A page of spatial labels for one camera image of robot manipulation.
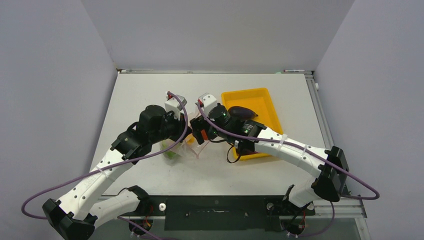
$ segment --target white table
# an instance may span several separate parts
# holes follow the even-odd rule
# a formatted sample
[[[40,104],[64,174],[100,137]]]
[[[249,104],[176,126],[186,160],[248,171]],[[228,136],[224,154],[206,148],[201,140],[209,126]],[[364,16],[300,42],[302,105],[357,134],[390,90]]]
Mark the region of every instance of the white table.
[[[253,88],[269,90],[285,134],[308,145],[325,147],[304,74],[121,73],[91,168],[117,136],[138,121],[146,106],[164,106],[166,91],[184,96],[187,111],[194,112],[194,103],[206,92],[221,101],[222,92]],[[209,143],[200,159],[185,158],[174,163],[163,155],[141,160],[104,194],[115,195],[124,187],[138,185],[150,195],[283,195],[290,185],[309,177],[300,168],[274,157],[229,164],[228,147],[225,143]],[[152,152],[158,150],[155,144]]]

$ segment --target purple eggplant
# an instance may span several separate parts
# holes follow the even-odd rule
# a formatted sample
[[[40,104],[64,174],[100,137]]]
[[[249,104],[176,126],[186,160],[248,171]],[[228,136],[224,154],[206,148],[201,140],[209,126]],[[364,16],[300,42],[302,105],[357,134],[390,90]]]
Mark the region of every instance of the purple eggplant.
[[[241,121],[251,120],[258,116],[254,111],[242,106],[232,106],[228,109],[228,113]]]

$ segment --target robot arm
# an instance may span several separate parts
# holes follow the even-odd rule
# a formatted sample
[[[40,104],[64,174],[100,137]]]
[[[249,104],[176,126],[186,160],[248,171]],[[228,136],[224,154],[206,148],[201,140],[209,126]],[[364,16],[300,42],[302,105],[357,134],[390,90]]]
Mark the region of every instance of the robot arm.
[[[335,146],[331,150],[309,146],[288,138],[286,134],[281,135],[259,122],[239,120],[231,116],[225,106],[217,103],[217,99],[208,93],[199,97],[197,103],[202,116],[192,119],[190,123],[198,143],[221,137],[233,144],[239,155],[267,153],[296,165],[311,175],[304,183],[290,186],[284,195],[284,201],[292,204],[294,209],[303,208],[318,199],[331,202],[340,200],[340,192],[347,176],[320,158],[327,159],[348,172],[343,150]]]
[[[177,97],[183,104],[186,103],[184,97]],[[99,173],[83,178],[58,200],[49,199],[43,204],[48,222],[65,240],[86,240],[95,228],[117,216],[133,211],[145,213],[149,195],[138,186],[96,202],[119,176],[133,166],[115,164],[145,156],[152,150],[153,144],[165,139],[177,141],[182,135],[186,124],[181,113],[182,106],[174,97],[168,96],[165,109],[158,105],[147,106],[141,112],[139,121],[117,137],[91,170],[100,170]],[[190,133],[191,130],[187,131],[184,137]]]

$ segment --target white wall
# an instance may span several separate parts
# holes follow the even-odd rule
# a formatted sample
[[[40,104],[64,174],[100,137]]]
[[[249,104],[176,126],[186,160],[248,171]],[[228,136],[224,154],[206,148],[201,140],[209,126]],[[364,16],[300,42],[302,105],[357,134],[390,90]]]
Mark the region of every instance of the white wall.
[[[82,0],[119,68],[314,70],[354,0]]]
[[[62,239],[21,204],[88,170],[115,79],[80,0],[0,1],[1,239]]]
[[[335,144],[381,193],[364,202],[376,240],[424,239],[423,11],[422,0],[356,0],[315,72]]]

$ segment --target cable tie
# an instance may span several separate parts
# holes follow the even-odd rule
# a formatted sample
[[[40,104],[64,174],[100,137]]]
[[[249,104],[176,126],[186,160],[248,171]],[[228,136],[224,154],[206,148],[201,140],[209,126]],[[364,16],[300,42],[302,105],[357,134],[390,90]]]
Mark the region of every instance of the cable tie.
[[[302,154],[300,155],[300,159],[302,159],[306,153],[306,149],[308,149],[308,145],[305,145],[305,147],[303,148]]]
[[[278,152],[280,151],[281,147],[283,146],[284,141],[286,141],[287,138],[288,138],[287,134],[281,135],[281,140],[279,141],[278,148],[277,148]]]
[[[112,180],[112,182],[115,182],[116,179],[113,179],[110,175],[108,175],[105,171],[103,171],[101,167],[95,166],[95,168],[99,170],[100,173],[103,174],[107,179],[110,179]]]

